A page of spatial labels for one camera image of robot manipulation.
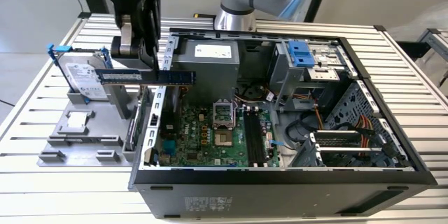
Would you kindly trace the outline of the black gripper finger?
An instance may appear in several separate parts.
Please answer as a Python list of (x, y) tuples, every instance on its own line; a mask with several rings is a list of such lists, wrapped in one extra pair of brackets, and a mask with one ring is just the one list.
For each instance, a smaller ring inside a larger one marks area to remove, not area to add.
[(110, 58), (139, 75), (130, 80), (139, 85), (158, 84), (159, 18), (159, 0), (139, 0), (129, 10), (114, 13), (119, 35), (110, 43)]

